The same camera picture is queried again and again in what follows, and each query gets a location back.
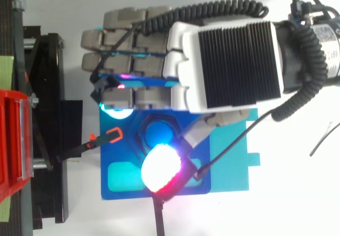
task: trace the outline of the pink light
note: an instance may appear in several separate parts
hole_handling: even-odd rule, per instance
[[[181,170],[181,158],[176,150],[165,144],[156,145],[145,158],[141,175],[152,192],[165,187]]]
[[[124,78],[124,79],[130,79],[131,78],[130,75],[126,75],[126,74],[121,74],[120,77]]]

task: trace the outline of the black metal frame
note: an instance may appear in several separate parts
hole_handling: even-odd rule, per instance
[[[33,109],[33,155],[47,165],[47,170],[35,170],[31,180],[33,228],[41,229],[42,218],[54,217],[56,223],[64,223],[69,216],[67,163],[56,157],[81,144],[82,101],[63,100],[61,37],[50,33],[34,38],[33,49],[25,53],[28,89],[39,97]]]
[[[64,100],[60,36],[24,28],[22,10],[15,10],[13,1],[0,0],[0,55],[14,57],[12,89],[39,98],[32,114],[33,156],[43,158],[47,169],[35,170],[35,177],[12,196],[10,221],[0,224],[0,235],[31,236],[42,228],[42,218],[54,217],[56,223],[68,218],[66,162],[56,156],[81,144],[82,101]],[[24,51],[27,31],[36,42]]]

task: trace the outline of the green tape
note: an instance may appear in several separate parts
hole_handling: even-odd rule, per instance
[[[13,56],[0,56],[0,89],[11,90],[13,73]],[[0,203],[0,222],[10,219],[11,197]]]
[[[11,90],[13,56],[0,56],[0,89]]]
[[[11,197],[0,203],[0,222],[8,222],[10,219]]]

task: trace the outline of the led light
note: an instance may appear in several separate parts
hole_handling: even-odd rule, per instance
[[[142,180],[152,192],[166,186],[181,170],[181,158],[175,149],[165,144],[156,145],[142,165]]]
[[[133,109],[106,109],[104,104],[100,104],[100,109],[114,119],[125,119],[129,117]]]

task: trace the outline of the orange clip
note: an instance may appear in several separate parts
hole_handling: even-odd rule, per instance
[[[108,130],[108,131],[106,132],[106,134],[109,134],[109,133],[114,132],[114,131],[117,131],[117,132],[119,133],[119,136],[118,136],[117,138],[111,140],[110,143],[117,142],[117,141],[119,141],[119,140],[121,140],[121,139],[123,138],[123,131],[122,131],[122,129],[119,128],[119,127],[115,127],[115,128],[113,128],[113,129],[111,129],[111,130]]]
[[[93,133],[90,134],[89,138],[90,141],[95,141],[97,139],[97,137]]]

